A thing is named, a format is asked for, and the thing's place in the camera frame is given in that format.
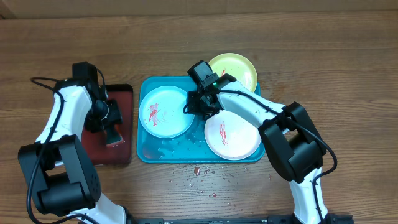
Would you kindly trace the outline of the pink-white plate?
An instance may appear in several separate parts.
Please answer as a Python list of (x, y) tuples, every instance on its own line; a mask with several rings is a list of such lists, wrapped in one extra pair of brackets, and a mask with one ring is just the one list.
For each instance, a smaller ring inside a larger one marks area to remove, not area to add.
[(226, 110), (206, 121), (204, 134), (208, 147), (217, 156), (231, 161), (251, 156), (261, 143), (257, 128)]

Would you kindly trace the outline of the light blue plate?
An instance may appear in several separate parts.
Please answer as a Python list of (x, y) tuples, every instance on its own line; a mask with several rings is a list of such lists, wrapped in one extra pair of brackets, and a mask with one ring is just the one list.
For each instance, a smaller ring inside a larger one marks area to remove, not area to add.
[(176, 86), (151, 90), (140, 103), (139, 119), (143, 128), (158, 138), (174, 138), (193, 123), (194, 115), (183, 113), (187, 92)]

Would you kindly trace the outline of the yellow-green plate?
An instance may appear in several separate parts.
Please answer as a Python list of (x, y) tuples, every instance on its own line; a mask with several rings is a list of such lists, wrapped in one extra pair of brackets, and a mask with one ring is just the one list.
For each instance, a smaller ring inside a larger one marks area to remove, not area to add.
[(217, 75), (232, 75), (248, 90), (256, 90), (257, 72), (246, 57), (236, 53), (225, 53), (215, 56), (208, 63)]

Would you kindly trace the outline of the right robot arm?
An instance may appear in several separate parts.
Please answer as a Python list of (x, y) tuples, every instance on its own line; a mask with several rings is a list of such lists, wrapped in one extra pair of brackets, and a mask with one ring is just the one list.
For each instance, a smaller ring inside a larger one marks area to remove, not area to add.
[(229, 111), (259, 131), (275, 171), (289, 182), (294, 216), (300, 223), (325, 223), (320, 177), (328, 150), (304, 107), (273, 103), (247, 90), (235, 77), (217, 74), (191, 75), (195, 91), (188, 94), (183, 112), (212, 117)]

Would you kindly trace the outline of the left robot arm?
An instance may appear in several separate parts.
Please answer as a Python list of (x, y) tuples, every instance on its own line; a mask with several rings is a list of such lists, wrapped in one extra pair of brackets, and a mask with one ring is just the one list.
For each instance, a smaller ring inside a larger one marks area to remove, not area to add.
[(81, 135), (84, 129), (104, 132), (108, 147), (123, 143), (116, 125), (121, 115), (108, 98), (106, 85), (96, 78), (56, 80), (51, 88), (54, 105), (46, 127), (35, 143), (18, 152), (28, 185), (26, 207), (54, 214), (63, 223), (135, 223), (129, 211), (110, 201), (101, 191), (97, 171), (87, 155)]

